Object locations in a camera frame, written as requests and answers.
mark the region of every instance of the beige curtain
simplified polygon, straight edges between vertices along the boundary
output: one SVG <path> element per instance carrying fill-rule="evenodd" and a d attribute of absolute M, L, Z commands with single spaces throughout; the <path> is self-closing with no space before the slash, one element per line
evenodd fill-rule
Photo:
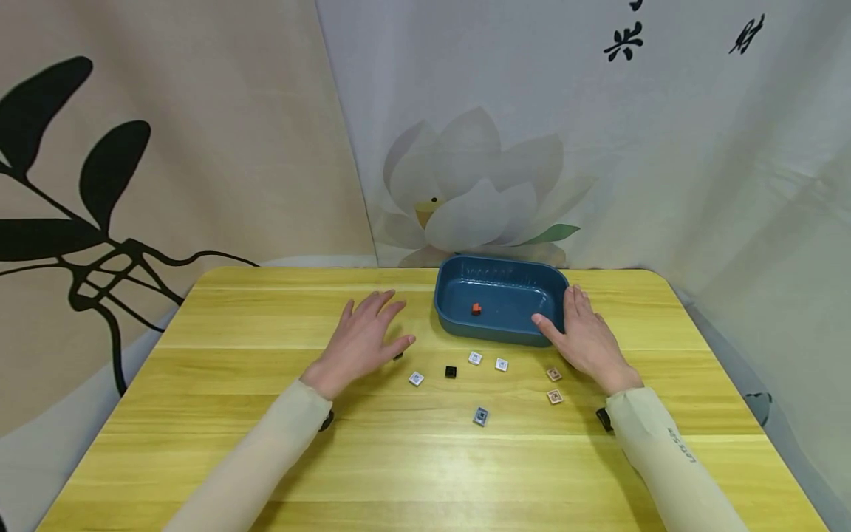
<path fill-rule="evenodd" d="M 310 0 L 7 0 L 3 96 L 0 516 L 18 532 L 205 271 L 375 256 Z"/>

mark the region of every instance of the blue plastic tray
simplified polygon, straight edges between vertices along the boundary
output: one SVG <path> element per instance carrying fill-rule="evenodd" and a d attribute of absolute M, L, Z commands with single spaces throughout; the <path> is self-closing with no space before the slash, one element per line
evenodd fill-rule
<path fill-rule="evenodd" d="M 434 307 L 451 335 L 546 347 L 532 323 L 536 312 L 563 330 L 564 290 L 568 280 L 552 266 L 538 262 L 456 255 L 437 273 Z M 472 315 L 478 303 L 482 312 Z"/>

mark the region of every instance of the wooden table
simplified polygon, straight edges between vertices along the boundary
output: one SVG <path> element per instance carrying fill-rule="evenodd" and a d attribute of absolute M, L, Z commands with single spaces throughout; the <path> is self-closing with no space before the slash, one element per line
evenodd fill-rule
<path fill-rule="evenodd" d="M 643 271 L 565 271 L 659 393 L 752 531 L 825 530 L 668 284 Z M 594 412 L 604 397 L 552 348 L 456 338 L 436 270 L 223 268 L 205 275 L 40 530 L 160 529 L 374 289 L 408 300 L 418 341 L 334 404 L 257 530 L 664 530 Z M 478 367 L 470 350 L 484 356 Z M 510 362 L 507 373 L 494 368 Z M 458 378 L 446 379 L 446 365 Z M 565 378 L 550 382 L 557 366 Z M 408 376 L 425 376 L 417 388 Z M 552 406 L 557 387 L 565 401 Z M 476 407 L 490 411 L 473 424 Z"/>

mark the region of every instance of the white curtain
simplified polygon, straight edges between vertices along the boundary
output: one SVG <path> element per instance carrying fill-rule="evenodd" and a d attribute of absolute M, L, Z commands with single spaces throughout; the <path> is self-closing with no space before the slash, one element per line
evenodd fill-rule
<path fill-rule="evenodd" d="M 380 265 L 659 272 L 848 529 L 851 3 L 317 4 Z"/>

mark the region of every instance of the arm sleeve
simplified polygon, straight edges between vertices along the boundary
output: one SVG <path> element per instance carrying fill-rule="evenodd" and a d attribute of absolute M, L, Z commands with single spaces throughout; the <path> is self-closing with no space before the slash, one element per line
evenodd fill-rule
<path fill-rule="evenodd" d="M 668 532 L 747 531 L 653 390 L 616 393 L 608 398 L 606 410 L 620 447 L 647 484 Z"/>
<path fill-rule="evenodd" d="M 166 525 L 168 532 L 251 528 L 284 473 L 322 426 L 331 403 L 301 380 L 291 384 Z"/>

